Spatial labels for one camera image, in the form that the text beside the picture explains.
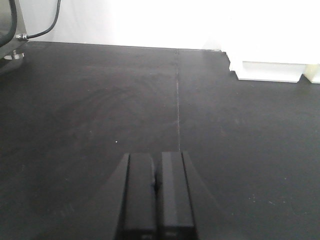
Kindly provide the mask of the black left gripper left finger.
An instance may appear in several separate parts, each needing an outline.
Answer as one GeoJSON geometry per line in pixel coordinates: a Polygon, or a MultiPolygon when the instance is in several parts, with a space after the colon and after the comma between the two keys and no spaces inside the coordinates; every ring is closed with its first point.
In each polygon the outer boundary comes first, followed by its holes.
{"type": "Polygon", "coordinates": [[[152,157],[125,154],[101,191],[98,240],[155,240],[156,194],[152,157]]]}

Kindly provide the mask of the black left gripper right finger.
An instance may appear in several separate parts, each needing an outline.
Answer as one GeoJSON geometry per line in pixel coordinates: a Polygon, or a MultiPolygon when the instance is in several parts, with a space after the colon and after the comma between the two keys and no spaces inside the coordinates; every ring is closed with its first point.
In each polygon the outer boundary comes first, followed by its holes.
{"type": "Polygon", "coordinates": [[[186,152],[163,152],[158,183],[161,240],[223,240],[224,219],[186,152]]]}

